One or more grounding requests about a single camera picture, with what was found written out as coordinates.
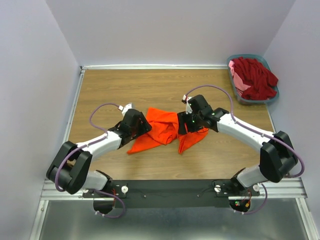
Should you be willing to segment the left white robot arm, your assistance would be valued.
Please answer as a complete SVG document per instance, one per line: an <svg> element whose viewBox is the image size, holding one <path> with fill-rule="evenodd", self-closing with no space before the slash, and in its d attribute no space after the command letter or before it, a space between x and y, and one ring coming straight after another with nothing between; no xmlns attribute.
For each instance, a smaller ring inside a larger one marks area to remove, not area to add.
<svg viewBox="0 0 320 240"><path fill-rule="evenodd" d="M62 144L46 172L46 178L55 184L59 192L73 195L81 189L93 190L99 197L110 194L110 177L100 171L90 171L93 160L118 150L152 130L141 111L130 108L123 119L102 135L79 143Z"/></svg>

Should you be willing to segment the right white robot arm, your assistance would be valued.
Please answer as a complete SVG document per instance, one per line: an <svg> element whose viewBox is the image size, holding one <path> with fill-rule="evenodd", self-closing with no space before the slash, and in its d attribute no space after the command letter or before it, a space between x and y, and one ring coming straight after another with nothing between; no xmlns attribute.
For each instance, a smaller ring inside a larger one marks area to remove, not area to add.
<svg viewBox="0 0 320 240"><path fill-rule="evenodd" d="M203 95L183 96L185 111L178 113L182 135L208 129L229 135L259 153L259 163L239 170L231 179L215 180L217 195L241 196L251 187L267 181L280 182L298 163L289 136L257 128L218 107L212 109Z"/></svg>

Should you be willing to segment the orange t-shirt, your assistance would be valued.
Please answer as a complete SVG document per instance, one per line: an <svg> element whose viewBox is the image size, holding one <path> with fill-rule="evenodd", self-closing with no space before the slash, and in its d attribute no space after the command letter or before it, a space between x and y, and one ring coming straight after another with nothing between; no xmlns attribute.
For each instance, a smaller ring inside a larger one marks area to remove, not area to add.
<svg viewBox="0 0 320 240"><path fill-rule="evenodd" d="M199 143L208 135L208 129L179 134L178 114L150 107L147 110L146 120L151 125L151 131L139 136L127 154L136 154L161 145L168 145L178 139L178 153L182 154L187 149Z"/></svg>

